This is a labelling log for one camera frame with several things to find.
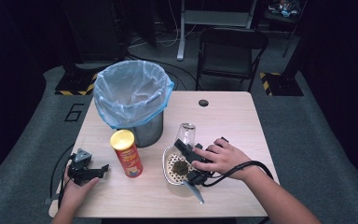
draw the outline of trash can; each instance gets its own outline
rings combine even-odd
[[[137,147],[149,147],[162,135],[163,110],[173,85],[155,63],[124,61],[98,74],[93,97],[105,123],[112,129],[132,131]]]

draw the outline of glass cup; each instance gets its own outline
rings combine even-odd
[[[194,147],[196,144],[196,126],[191,123],[182,123],[176,135],[175,142],[178,139],[182,140],[186,145]]]

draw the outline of hand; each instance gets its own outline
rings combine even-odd
[[[78,186],[78,184],[69,179],[68,169],[69,167],[67,167],[65,171],[66,187],[62,198],[61,209],[65,209],[74,213],[77,208],[80,207],[80,205],[84,202],[90,190],[98,183],[99,178],[95,177],[84,186]]]
[[[222,175],[234,166],[251,160],[245,153],[223,139],[218,138],[213,143],[214,145],[208,146],[206,150],[193,148],[193,151],[201,157],[213,161],[213,163],[193,161],[192,165],[196,169],[208,172],[217,172]],[[243,180],[244,171],[235,172],[230,177]]]

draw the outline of red canister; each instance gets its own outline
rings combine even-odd
[[[115,132],[110,138],[110,146],[115,150],[127,177],[134,178],[142,173],[144,167],[132,132],[128,130]]]

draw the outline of plastic bag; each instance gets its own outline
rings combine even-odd
[[[112,129],[136,127],[164,110],[173,85],[164,69],[155,63],[124,61],[98,74],[94,102]]]

